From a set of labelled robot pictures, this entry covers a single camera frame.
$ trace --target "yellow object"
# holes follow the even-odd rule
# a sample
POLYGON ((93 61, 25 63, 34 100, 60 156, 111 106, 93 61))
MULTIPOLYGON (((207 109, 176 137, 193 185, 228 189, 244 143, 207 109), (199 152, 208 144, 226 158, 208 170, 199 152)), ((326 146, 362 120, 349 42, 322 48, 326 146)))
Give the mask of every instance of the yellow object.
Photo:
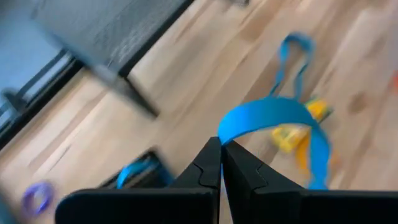
MULTIPOLYGON (((314 99, 305 104, 311 115, 320 122, 331 113, 327 103, 314 99)), ((291 153, 304 139, 309 138, 309 128, 297 124, 283 124, 272 131, 272 140, 279 149, 291 153)))

